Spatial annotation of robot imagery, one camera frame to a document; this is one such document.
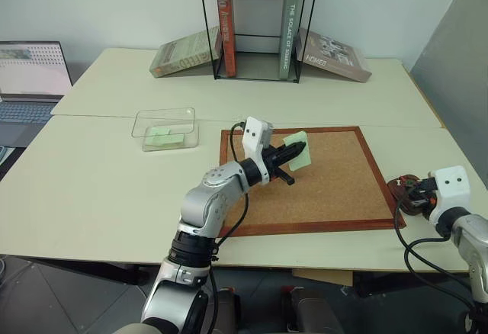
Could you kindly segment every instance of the white table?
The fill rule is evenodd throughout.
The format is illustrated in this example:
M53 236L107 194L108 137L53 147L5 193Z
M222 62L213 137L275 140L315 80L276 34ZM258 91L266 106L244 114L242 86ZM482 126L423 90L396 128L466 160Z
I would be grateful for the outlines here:
M132 123L123 117L51 119L0 184L2 253L161 262L175 234L183 196L217 165L220 130L232 123L201 121L197 148L155 153L144 153L139 140L131 137ZM488 192L447 130L361 130L385 180L406 173L426 177L433 169L464 165L472 212L488 217ZM411 149L406 140L422 148ZM407 240L436 235L423 217L405 218ZM450 243L425 245L419 251L443 268L466 269ZM219 257L220 265L406 269L393 230L236 237L226 242ZM415 259L413 264L425 268Z
M272 123L441 126L397 59L368 60L373 75L364 84L311 66L295 84L216 81L188 72L154 79L148 68L155 54L105 50L53 114L134 117L141 110L193 107L202 120L252 115Z

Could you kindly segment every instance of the laptop screen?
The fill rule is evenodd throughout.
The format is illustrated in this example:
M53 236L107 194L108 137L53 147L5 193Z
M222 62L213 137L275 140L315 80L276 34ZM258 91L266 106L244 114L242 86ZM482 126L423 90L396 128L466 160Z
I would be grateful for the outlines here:
M70 89L59 42L0 42L0 97L60 98Z

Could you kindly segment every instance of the gray book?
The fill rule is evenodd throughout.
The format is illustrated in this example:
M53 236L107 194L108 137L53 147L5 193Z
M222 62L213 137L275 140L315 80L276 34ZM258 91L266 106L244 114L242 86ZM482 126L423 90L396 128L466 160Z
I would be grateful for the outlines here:
M304 46L306 35L307 29L301 27L297 36L299 61L303 56L303 63L359 82L366 82L371 76L366 59L359 49L313 31L309 31L307 45Z
M280 79L287 79L290 74L291 54L298 29L298 0L283 0L280 36Z
M209 35L212 59L217 59L222 46L219 27L209 28ZM201 31L163 44L154 57L149 71L154 77L161 77L208 62L210 62L210 51L207 31Z

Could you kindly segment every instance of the laptop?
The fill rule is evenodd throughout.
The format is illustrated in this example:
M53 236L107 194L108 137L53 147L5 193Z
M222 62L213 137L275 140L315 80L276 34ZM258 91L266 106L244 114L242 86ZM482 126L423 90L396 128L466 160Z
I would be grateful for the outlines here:
M27 147L71 87L59 42L0 41L0 146Z

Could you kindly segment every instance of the book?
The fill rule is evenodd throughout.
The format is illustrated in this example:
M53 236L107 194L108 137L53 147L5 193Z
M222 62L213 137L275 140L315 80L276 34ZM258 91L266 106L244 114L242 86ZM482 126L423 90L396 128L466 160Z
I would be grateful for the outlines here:
M303 63L359 82L366 82L371 76L366 59L359 49L313 31L309 31L305 46L303 44L306 35L307 29L301 27L299 35L297 35L299 61L303 57Z
M211 58L218 59L222 47L219 27L210 28L208 34L212 46ZM149 71L154 77L162 77L208 62L210 62L210 49L207 31L201 31L161 45Z
M283 0L280 36L280 79L290 74L291 54L298 28L298 0Z
M232 0L217 0L217 7L219 9L220 33L222 34L223 59L226 65L226 76L234 77L237 74L237 68Z

